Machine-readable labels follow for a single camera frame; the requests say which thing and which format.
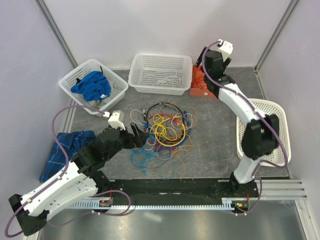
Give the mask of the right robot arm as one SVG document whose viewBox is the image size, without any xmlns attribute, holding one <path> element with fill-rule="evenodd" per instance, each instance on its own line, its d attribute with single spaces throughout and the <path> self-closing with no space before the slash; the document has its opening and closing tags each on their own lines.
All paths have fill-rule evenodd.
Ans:
<svg viewBox="0 0 320 240">
<path fill-rule="evenodd" d="M 229 178 L 229 191 L 242 196 L 253 180 L 260 164 L 279 146 L 279 118 L 259 110 L 240 90 L 225 70 L 230 63 L 218 50 L 205 47 L 198 60 L 204 73 L 207 89 L 225 103 L 245 127 L 241 140 L 244 153 L 236 170 Z"/>
</svg>

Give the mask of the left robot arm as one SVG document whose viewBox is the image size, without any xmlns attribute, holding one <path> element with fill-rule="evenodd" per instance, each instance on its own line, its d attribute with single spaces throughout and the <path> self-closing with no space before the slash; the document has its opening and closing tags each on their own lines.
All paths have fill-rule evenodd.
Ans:
<svg viewBox="0 0 320 240">
<path fill-rule="evenodd" d="M 101 171 L 105 163 L 123 149 L 141 148 L 148 134 L 131 124 L 126 128 L 105 128 L 95 140 L 81 148 L 67 165 L 31 192 L 9 198 L 21 233 L 30 236 L 41 230 L 47 222 L 73 203 L 94 195 L 106 196 L 111 182 Z"/>
</svg>

